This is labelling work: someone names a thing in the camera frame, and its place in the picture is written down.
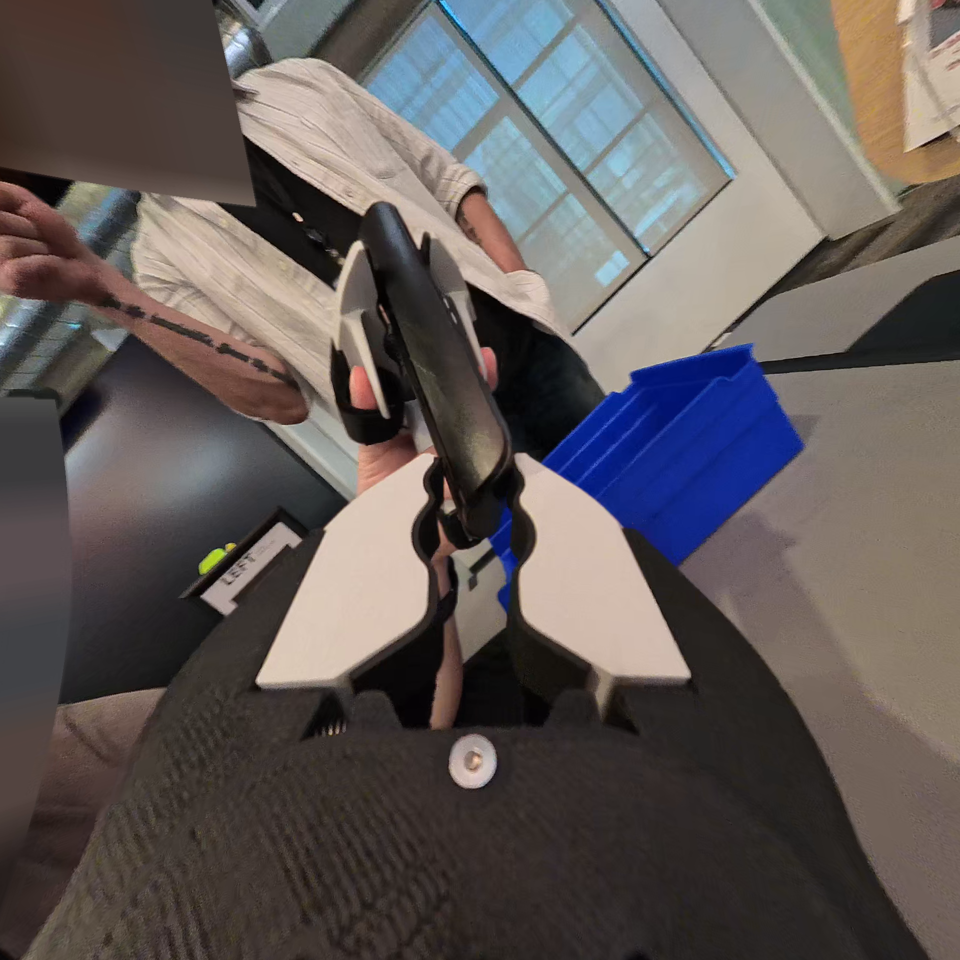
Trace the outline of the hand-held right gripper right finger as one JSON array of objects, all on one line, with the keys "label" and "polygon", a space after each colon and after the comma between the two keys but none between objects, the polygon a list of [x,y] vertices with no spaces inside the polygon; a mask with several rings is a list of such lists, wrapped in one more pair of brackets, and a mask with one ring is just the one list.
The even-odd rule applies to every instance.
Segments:
[{"label": "hand-held right gripper right finger", "polygon": [[510,493],[508,627],[518,674],[544,700],[581,689],[683,687],[691,670],[624,528],[579,486],[531,458]]}]

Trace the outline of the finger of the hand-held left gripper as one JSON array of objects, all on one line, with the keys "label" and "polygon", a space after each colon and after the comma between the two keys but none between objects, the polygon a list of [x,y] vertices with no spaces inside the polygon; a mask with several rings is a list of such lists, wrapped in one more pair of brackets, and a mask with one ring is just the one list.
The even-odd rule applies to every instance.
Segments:
[{"label": "finger of the hand-held left gripper", "polygon": [[[378,288],[366,247],[352,245],[342,264],[336,294],[335,309],[338,327],[332,347],[344,352],[348,366],[363,367],[368,379],[376,377],[375,366],[391,361],[387,333],[389,325],[381,317]],[[371,384],[380,412],[388,410],[378,381]]]},{"label": "finger of the hand-held left gripper", "polygon": [[483,354],[474,330],[475,311],[469,286],[450,252],[432,236],[425,236],[425,264],[475,361],[481,363]]}]

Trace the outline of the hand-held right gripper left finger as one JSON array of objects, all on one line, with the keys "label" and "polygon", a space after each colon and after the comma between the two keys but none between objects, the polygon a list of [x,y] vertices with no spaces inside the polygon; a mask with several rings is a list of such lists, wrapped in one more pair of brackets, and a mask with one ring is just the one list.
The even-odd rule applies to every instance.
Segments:
[{"label": "hand-held right gripper left finger", "polygon": [[259,690],[349,690],[429,628],[444,487],[418,455],[325,527],[256,676]]}]

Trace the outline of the black remote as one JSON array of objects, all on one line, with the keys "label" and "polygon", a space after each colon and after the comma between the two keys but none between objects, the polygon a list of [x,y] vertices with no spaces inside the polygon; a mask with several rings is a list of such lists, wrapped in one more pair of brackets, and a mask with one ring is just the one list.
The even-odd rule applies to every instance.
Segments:
[{"label": "black remote", "polygon": [[441,523],[451,544],[476,546],[497,533],[514,474],[507,423],[450,307],[426,266],[426,236],[381,201],[359,231],[373,270],[387,342],[412,389],[452,502]]}]

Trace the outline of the person's left forearm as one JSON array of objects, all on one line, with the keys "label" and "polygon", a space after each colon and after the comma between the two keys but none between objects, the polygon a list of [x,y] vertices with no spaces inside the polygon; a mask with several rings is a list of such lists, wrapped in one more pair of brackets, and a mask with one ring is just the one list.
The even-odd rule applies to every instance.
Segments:
[{"label": "person's left forearm", "polygon": [[431,562],[436,574],[441,615],[442,656],[435,680],[429,728],[449,730],[461,706],[464,680],[464,659],[455,620],[459,582],[450,550],[442,547]]}]

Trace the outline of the person's left hand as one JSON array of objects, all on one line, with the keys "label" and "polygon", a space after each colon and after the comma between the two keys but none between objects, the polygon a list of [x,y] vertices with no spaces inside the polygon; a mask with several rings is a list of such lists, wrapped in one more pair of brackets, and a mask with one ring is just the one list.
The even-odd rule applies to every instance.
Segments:
[{"label": "person's left hand", "polygon": [[[377,397],[363,366],[351,369],[348,387],[352,407],[379,415]],[[436,456],[436,450],[432,447],[417,450],[413,436],[405,429],[383,442],[359,445],[355,497],[362,496],[424,452]]]}]

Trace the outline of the white tag sign board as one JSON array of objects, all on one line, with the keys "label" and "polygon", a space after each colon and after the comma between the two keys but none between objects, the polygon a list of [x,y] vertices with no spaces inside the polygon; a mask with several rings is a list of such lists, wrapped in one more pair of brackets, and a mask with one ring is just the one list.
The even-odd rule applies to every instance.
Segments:
[{"label": "white tag sign board", "polygon": [[197,579],[179,598],[207,606],[222,618],[230,616],[306,534],[306,526],[291,513],[275,509],[239,541],[208,552],[198,564]]}]

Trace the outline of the blue plastic bin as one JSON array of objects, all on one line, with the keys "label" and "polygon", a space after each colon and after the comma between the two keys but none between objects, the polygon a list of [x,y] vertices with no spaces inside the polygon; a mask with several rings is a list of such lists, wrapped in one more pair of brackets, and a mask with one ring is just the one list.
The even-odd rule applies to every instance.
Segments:
[{"label": "blue plastic bin", "polygon": [[746,344],[633,371],[544,464],[678,567],[804,447]]}]

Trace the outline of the person's torso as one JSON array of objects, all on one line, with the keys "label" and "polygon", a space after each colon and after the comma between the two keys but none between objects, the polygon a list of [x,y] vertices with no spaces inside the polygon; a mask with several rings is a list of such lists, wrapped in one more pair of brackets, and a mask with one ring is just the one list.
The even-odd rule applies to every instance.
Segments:
[{"label": "person's torso", "polygon": [[48,913],[121,784],[164,687],[59,705],[20,864]]}]

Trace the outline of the black mat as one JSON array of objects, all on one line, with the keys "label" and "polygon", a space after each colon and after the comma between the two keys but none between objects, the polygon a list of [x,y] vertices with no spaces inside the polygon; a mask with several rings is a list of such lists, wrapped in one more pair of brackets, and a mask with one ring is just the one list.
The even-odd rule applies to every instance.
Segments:
[{"label": "black mat", "polygon": [[959,360],[959,271],[931,277],[848,349],[763,361],[766,375],[954,363]]}]

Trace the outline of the instruction sheet on stand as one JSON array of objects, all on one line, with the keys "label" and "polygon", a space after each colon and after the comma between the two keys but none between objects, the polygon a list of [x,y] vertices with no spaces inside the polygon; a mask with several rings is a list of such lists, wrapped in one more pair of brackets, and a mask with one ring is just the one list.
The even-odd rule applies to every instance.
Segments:
[{"label": "instruction sheet on stand", "polygon": [[899,2],[832,1],[831,12],[846,71],[855,125],[867,160],[907,186],[959,174],[959,147],[951,138],[905,149],[905,27]]}]

